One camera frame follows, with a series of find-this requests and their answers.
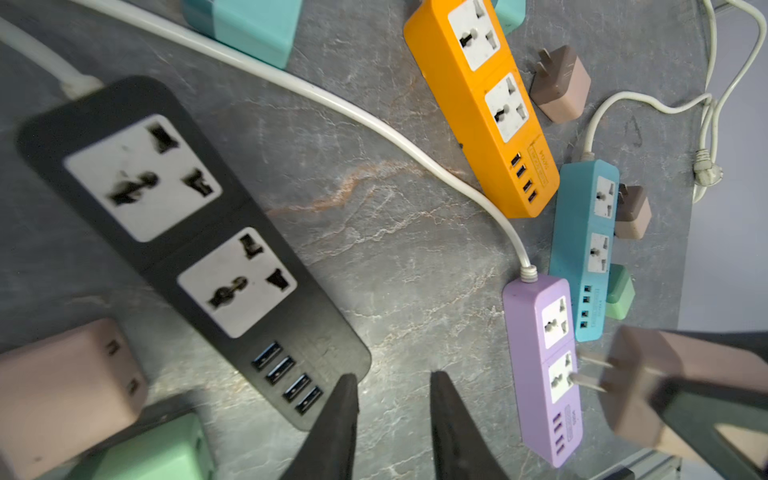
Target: teal charger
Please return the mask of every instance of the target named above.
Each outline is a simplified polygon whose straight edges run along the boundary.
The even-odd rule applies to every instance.
[[[563,165],[549,274],[568,281],[578,342],[603,335],[619,170],[602,160]]]
[[[303,0],[182,0],[198,32],[278,68],[288,65]]]
[[[525,20],[525,0],[491,0],[504,35],[522,25]]]

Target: marble surface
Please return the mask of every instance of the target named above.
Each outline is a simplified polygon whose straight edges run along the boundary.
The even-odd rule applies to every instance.
[[[138,4],[182,22],[177,0]],[[389,122],[478,186],[402,38],[413,2],[306,0],[288,71]],[[636,450],[611,434],[583,393],[584,441],[554,470],[521,443],[500,292],[518,263],[502,232],[377,134],[311,101],[63,0],[0,0],[83,72],[170,86],[369,346],[359,386],[354,478],[433,478],[429,372],[453,378],[510,478],[589,478]],[[592,76],[586,114],[553,125],[558,164],[577,157],[590,114],[632,89],[679,104],[703,89],[697,0],[533,0],[508,36],[527,85],[539,48],[570,43]],[[64,101],[56,82],[0,45],[0,351],[102,315],[116,318],[151,381],[151,402],[181,396],[210,436],[221,480],[277,478],[295,430],[107,244],[26,167],[17,126]],[[625,323],[677,325],[699,111],[675,117],[622,103],[598,129],[598,157],[643,184],[646,237],[618,240],[637,298]],[[554,205],[513,220],[546,271]],[[593,349],[605,349],[618,323]]]

